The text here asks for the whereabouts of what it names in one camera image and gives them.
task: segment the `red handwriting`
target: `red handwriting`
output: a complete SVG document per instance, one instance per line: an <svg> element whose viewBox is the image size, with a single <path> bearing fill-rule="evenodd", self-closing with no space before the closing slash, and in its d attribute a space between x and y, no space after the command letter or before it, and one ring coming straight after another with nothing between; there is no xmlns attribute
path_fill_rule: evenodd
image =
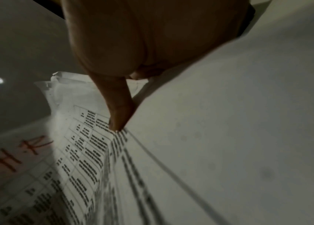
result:
<svg viewBox="0 0 314 225"><path fill-rule="evenodd" d="M53 141L50 141L50 142L40 144L40 142L42 142L45 138L46 136L42 135L42 136L30 139L30 140L22 140L18 147L26 148L30 150L34 155L38 155L36 151L37 148L47 146L53 142ZM16 159L12 154L8 153L4 148L1 148L0 151L4 153L5 155L5 157L2 157L2 158L0 157L0 164L7 167L10 171L16 172L16 169L14 168L14 166L11 165L9 162L15 162L17 164L22 164L22 162Z"/></svg>
<svg viewBox="0 0 314 225"><path fill-rule="evenodd" d="M33 138L33 139L30 139L30 140L23 140L21 141L21 143L19 144L19 147L22 148L27 148L29 150L32 151L32 153L34 155L38 155L38 153L36 152L35 149L37 148L40 148L40 147L43 147L43 146L46 146L46 145L49 145L51 144L53 141L50 141L50 142L47 142L45 144L41 144L41 145L37 145L38 143L40 143L43 139L45 139L46 136L42 135L42 136L39 136L37 138Z"/></svg>
<svg viewBox="0 0 314 225"><path fill-rule="evenodd" d="M17 164L22 164L22 162L18 159L16 159L12 154L8 153L5 149L1 148L0 151L6 155L4 158L0 158L0 164L3 164L4 166L8 167L9 170L16 172L16 169L7 163L5 160L11 159L12 161L16 162Z"/></svg>

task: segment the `paper sheet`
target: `paper sheet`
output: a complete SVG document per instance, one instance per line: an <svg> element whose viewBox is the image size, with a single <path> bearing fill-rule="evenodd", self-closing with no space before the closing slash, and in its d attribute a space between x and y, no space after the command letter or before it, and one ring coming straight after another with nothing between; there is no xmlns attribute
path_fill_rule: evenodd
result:
<svg viewBox="0 0 314 225"><path fill-rule="evenodd" d="M87 76L38 83L52 116L0 135L0 224L314 224L311 10L167 71L119 133Z"/></svg>

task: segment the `paper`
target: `paper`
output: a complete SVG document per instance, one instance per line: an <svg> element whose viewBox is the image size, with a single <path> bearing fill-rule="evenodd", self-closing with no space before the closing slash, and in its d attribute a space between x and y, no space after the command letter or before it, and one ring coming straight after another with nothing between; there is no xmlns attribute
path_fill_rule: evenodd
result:
<svg viewBox="0 0 314 225"><path fill-rule="evenodd" d="M314 7L129 82L119 133L87 76L38 86L52 116L0 135L0 224L314 224Z"/></svg>

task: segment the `human hand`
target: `human hand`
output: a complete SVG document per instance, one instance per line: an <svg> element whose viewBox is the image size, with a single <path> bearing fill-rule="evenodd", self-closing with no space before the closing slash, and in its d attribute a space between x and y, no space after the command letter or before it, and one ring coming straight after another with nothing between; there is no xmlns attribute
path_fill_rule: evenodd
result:
<svg viewBox="0 0 314 225"><path fill-rule="evenodd" d="M126 79L156 76L236 37L248 0L62 0L72 50L111 130L135 111Z"/></svg>

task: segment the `red ink mark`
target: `red ink mark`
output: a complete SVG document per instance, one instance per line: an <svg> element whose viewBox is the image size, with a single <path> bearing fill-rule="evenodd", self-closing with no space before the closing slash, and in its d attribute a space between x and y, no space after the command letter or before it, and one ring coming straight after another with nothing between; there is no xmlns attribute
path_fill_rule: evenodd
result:
<svg viewBox="0 0 314 225"><path fill-rule="evenodd" d="M38 153L36 152L35 149L49 145L53 142L53 141L50 141L50 142L47 142L47 143L42 144L42 145L37 145L39 142L41 142L43 139L45 139L45 137L46 137L45 135L42 135L42 136L30 139L30 140L23 140L23 141L21 141L21 144L19 145L19 147L26 147L28 150L31 150L34 155L38 155Z"/></svg>
<svg viewBox="0 0 314 225"><path fill-rule="evenodd" d="M22 162L20 160L16 159L12 154L8 153L5 149L1 148L0 150L6 155L6 157L0 158L0 163L3 164L4 166L8 167L12 172L16 172L16 169L12 165L7 163L5 160L11 159L12 161L16 162L17 164L22 164Z"/></svg>

